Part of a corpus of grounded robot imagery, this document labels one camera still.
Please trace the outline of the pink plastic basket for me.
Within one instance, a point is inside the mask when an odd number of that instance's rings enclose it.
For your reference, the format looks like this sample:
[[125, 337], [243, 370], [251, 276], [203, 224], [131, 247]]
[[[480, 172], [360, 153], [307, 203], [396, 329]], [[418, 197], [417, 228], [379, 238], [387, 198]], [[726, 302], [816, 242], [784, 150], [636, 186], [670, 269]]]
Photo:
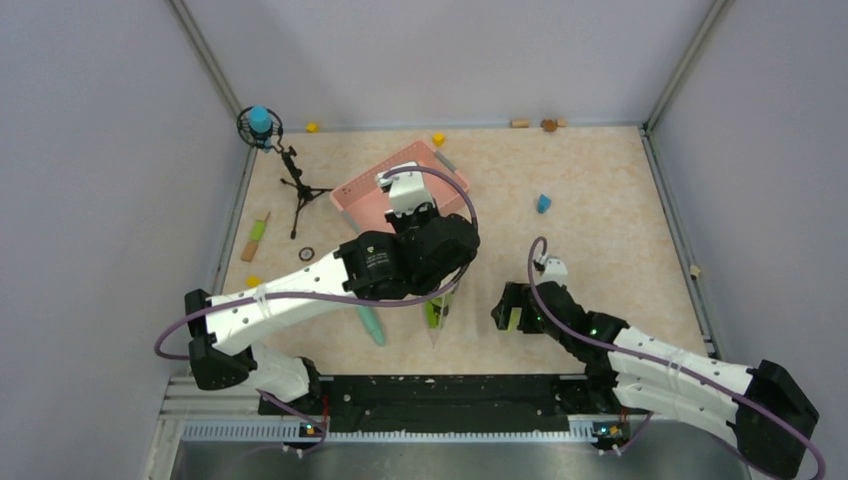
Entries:
[[464, 192], [470, 189], [467, 178], [447, 157], [423, 141], [415, 141], [383, 162], [335, 188], [330, 198], [342, 217], [357, 233], [391, 232], [385, 214], [406, 207], [414, 208], [415, 200], [430, 196], [442, 215], [456, 213], [465, 206], [461, 195], [441, 178], [416, 172], [389, 178], [385, 173], [401, 166], [418, 165], [438, 170], [449, 176]]

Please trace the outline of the green celery stalk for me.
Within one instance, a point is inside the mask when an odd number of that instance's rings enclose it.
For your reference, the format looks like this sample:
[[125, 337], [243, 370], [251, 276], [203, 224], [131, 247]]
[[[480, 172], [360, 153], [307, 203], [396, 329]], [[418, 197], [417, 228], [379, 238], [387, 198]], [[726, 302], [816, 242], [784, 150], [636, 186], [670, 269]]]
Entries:
[[446, 293], [440, 297], [431, 299], [424, 304], [424, 311], [429, 329], [440, 329], [442, 327], [444, 320], [449, 315], [453, 298], [453, 293]]

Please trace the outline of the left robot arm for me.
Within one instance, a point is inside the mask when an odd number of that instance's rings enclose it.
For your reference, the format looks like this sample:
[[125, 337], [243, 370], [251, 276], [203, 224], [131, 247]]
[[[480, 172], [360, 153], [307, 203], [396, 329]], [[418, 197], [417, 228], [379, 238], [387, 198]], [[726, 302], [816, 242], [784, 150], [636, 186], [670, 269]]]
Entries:
[[365, 231], [287, 276], [230, 295], [190, 294], [188, 357], [196, 386], [248, 386], [297, 413], [319, 404], [314, 363], [263, 345], [277, 331], [345, 306], [410, 306], [444, 291], [477, 255], [478, 226], [458, 214], [427, 214], [401, 232]]

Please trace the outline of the green square block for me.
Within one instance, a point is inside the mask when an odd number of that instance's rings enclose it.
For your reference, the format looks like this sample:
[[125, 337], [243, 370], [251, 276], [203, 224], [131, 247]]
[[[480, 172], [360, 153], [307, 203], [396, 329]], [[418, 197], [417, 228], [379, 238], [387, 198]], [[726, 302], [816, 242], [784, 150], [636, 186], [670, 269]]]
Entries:
[[520, 307], [514, 307], [510, 309], [508, 318], [507, 318], [507, 330], [515, 331], [520, 325], [522, 316], [522, 309]]

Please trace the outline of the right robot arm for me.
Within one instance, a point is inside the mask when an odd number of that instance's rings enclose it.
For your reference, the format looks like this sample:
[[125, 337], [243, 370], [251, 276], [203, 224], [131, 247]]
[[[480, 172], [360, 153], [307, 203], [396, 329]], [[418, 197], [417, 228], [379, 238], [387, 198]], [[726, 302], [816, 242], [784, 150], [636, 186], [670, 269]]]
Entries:
[[725, 363], [585, 310], [563, 285], [508, 282], [491, 311], [499, 330], [546, 334], [585, 366], [589, 404], [648, 410], [699, 428], [778, 479], [800, 470], [820, 415], [783, 366]]

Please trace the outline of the clear pink zip bag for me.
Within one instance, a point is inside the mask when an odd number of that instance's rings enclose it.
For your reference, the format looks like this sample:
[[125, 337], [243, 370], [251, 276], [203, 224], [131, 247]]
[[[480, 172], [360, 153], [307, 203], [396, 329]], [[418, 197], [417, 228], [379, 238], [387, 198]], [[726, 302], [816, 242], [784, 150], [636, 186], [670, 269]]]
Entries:
[[433, 292], [434, 296], [423, 304], [427, 335], [433, 349], [439, 343], [460, 285], [460, 280], [444, 280]]

